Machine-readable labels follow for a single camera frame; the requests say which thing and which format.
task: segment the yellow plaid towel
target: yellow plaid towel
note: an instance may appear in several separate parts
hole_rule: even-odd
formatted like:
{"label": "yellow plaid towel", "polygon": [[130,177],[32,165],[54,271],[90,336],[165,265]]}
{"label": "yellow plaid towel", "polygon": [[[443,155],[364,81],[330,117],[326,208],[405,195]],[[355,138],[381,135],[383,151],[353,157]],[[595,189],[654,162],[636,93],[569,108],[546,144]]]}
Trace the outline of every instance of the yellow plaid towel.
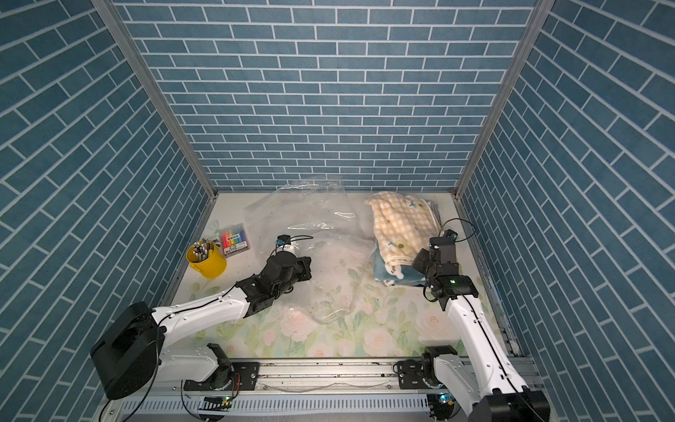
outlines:
{"label": "yellow plaid towel", "polygon": [[378,192],[366,204],[373,209],[373,229],[387,267],[412,264],[441,229],[426,201],[415,196]]}

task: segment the clear plastic bag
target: clear plastic bag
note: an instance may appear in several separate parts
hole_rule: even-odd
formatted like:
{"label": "clear plastic bag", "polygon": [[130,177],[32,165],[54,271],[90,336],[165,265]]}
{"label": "clear plastic bag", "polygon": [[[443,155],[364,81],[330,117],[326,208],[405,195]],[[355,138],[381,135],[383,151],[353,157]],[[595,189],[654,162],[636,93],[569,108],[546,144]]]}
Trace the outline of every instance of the clear plastic bag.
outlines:
{"label": "clear plastic bag", "polygon": [[312,259],[312,279],[295,283],[293,291],[279,298],[280,303],[321,324],[353,312],[356,289],[372,278],[375,242],[326,231],[297,246],[300,256]]}
{"label": "clear plastic bag", "polygon": [[309,235],[331,230],[362,236],[340,179],[326,176],[289,182],[244,209],[248,239],[264,265],[280,234]]}

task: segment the yellow bucket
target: yellow bucket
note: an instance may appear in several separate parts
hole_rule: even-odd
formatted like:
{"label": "yellow bucket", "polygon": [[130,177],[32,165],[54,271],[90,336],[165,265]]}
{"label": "yellow bucket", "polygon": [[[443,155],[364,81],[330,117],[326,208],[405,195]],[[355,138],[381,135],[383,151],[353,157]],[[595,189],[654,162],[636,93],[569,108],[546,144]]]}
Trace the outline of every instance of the yellow bucket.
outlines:
{"label": "yellow bucket", "polygon": [[197,255],[194,252],[194,246],[190,246],[188,252],[185,254],[185,258],[190,263],[190,266],[205,278],[216,278],[225,271],[227,261],[223,255],[220,254],[220,250],[213,242],[207,240],[207,244],[212,248],[213,252],[211,252],[211,255],[204,261],[195,262],[197,260]]}

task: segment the white robotic arm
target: white robotic arm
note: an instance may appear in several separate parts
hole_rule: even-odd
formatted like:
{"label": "white robotic arm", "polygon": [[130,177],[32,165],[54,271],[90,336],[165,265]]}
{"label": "white robotic arm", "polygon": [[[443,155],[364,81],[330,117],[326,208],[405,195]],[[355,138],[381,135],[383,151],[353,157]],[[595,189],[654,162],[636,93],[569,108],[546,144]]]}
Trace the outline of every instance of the white robotic arm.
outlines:
{"label": "white robotic arm", "polygon": [[211,389],[222,388],[231,363],[219,345],[189,350],[170,346],[218,323],[250,317],[290,292],[296,282],[311,279],[311,259],[283,250],[290,239],[280,236],[282,250],[277,247],[260,274],[228,291],[170,307],[149,309],[145,302],[129,306],[90,352],[106,396],[126,397],[151,379],[208,379]]}
{"label": "white robotic arm", "polygon": [[457,233],[445,231],[442,237],[429,239],[412,264],[425,275],[430,288],[448,319],[460,332],[476,377],[464,368],[454,349],[427,348],[422,366],[427,382],[444,384],[453,394],[468,420],[543,421],[550,416],[546,397],[530,391],[499,347],[485,318],[478,290],[466,275],[459,274],[456,262]]}

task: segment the brick wall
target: brick wall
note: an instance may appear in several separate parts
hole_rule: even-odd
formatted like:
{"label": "brick wall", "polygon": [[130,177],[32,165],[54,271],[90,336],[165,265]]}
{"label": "brick wall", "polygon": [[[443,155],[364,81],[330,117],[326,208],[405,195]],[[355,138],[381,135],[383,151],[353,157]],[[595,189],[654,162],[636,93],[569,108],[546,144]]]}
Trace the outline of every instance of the brick wall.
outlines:
{"label": "brick wall", "polygon": [[674,6],[557,0],[466,192],[561,420],[675,420]]}
{"label": "brick wall", "polygon": [[115,4],[218,189],[445,190],[534,2]]}
{"label": "brick wall", "polygon": [[0,27],[0,419],[88,421],[90,347],[159,302],[206,198],[89,0]]}

